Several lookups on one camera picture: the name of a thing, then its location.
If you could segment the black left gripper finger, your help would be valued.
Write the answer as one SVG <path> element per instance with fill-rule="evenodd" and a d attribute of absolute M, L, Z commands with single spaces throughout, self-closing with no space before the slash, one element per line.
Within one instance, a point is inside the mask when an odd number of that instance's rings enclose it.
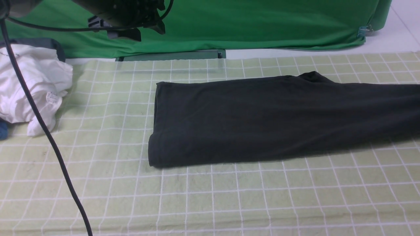
<path fill-rule="evenodd" d="M 111 25 L 103 19 L 93 16 L 88 19 L 88 28 L 101 28 L 111 27 Z M 139 29 L 118 29 L 106 30 L 109 39 L 130 39 L 133 41 L 141 42 L 141 32 Z"/>
<path fill-rule="evenodd" d="M 166 33 L 165 24 L 159 18 L 147 18 L 144 21 L 144 28 L 152 29 L 161 35 Z"/>

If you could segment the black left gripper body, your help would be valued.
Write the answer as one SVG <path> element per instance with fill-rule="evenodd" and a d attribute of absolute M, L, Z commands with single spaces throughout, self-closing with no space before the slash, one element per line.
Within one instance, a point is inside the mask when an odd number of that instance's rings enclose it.
<path fill-rule="evenodd" d="M 163 0 L 75 0 L 75 4 L 108 22 L 111 27 L 144 27 L 147 18 L 160 18 Z"/>

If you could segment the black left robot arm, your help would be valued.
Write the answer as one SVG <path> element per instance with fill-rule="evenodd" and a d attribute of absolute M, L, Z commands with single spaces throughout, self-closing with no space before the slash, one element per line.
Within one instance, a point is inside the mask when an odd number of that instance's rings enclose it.
<path fill-rule="evenodd" d="M 17 20 L 28 15 L 39 0 L 2 0 L 1 20 L 8 20 L 28 28 L 55 32 L 106 31 L 109 39 L 130 39 L 140 42 L 140 28 L 152 29 L 164 35 L 164 18 L 170 13 L 174 2 L 168 5 L 163 0 L 75 0 L 75 4 L 90 12 L 87 28 L 54 28 Z"/>

